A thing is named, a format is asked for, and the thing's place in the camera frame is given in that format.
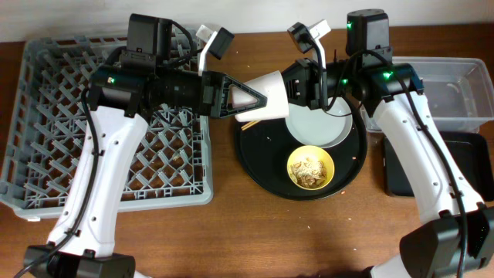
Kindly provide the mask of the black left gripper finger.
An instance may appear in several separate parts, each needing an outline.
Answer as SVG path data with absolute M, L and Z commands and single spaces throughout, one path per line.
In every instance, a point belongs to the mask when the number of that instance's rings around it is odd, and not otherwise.
M 232 103 L 228 103 L 220 109 L 220 118 L 232 117 L 251 110 L 257 110 L 265 107 L 266 104 L 266 100 L 258 100 L 256 103 L 246 104 L 240 107 L 233 107 Z
M 257 90 L 254 90 L 250 86 L 242 83 L 235 78 L 224 74 L 222 77 L 222 92 L 225 95 L 225 99 L 229 100 L 232 95 L 232 88 L 240 89 L 241 92 L 246 93 L 247 95 L 253 97 L 256 100 L 256 103 L 266 104 L 267 97 L 262 95 Z

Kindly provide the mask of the wooden chopstick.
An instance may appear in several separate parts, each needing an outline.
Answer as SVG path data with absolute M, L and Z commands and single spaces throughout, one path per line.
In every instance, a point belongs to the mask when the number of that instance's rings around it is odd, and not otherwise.
M 244 124 L 243 126 L 241 126 L 241 130 L 245 131 L 245 130 L 249 129 L 250 127 L 253 127 L 254 125 L 258 124 L 259 122 L 260 122 L 260 120 L 248 122 L 247 124 Z

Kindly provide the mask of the light blue plastic cup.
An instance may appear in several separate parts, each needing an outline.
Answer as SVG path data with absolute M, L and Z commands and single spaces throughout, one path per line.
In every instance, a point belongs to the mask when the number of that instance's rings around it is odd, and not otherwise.
M 246 82 L 245 85 L 266 97 L 267 102 L 262 108 L 235 115 L 238 122 L 272 120 L 289 116 L 289 102 L 280 71 L 260 76 Z

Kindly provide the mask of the white round plate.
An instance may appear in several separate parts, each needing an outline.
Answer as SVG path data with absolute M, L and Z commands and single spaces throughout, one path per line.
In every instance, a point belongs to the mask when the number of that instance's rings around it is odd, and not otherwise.
M 341 143 L 353 125 L 350 106 L 343 98 L 337 98 L 328 113 L 290 103 L 285 122 L 289 133 L 298 142 L 321 148 Z

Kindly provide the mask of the yellow bowl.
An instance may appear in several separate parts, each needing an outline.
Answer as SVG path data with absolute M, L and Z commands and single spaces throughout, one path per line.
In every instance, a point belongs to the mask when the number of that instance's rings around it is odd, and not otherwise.
M 328 186 L 335 175 L 332 157 L 321 147 L 305 145 L 294 150 L 287 162 L 289 179 L 298 188 L 316 191 Z

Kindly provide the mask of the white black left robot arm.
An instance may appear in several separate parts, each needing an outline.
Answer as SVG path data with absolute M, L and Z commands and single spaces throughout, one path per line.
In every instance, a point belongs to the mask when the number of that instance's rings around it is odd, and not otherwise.
M 134 155 L 162 105 L 212 118 L 266 105 L 260 92 L 171 58 L 170 19 L 133 14 L 127 44 L 91 76 L 81 94 L 86 134 L 69 197 L 46 244 L 30 246 L 22 272 L 37 277 L 135 277 L 135 258 L 116 253 L 117 213 Z

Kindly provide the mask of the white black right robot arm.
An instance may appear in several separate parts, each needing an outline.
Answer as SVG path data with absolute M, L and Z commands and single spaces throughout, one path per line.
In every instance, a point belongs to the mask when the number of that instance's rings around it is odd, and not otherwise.
M 326 21 L 300 22 L 288 32 L 312 52 L 283 71 L 290 103 L 328 111 L 350 93 L 385 134 L 409 180 L 421 226 L 404 236 L 399 253 L 366 270 L 369 277 L 462 276 L 493 256 L 493 210 L 465 179 L 442 139 L 414 68 L 393 64 L 389 19 L 381 9 L 347 15 L 347 59 L 328 63 L 321 39 Z

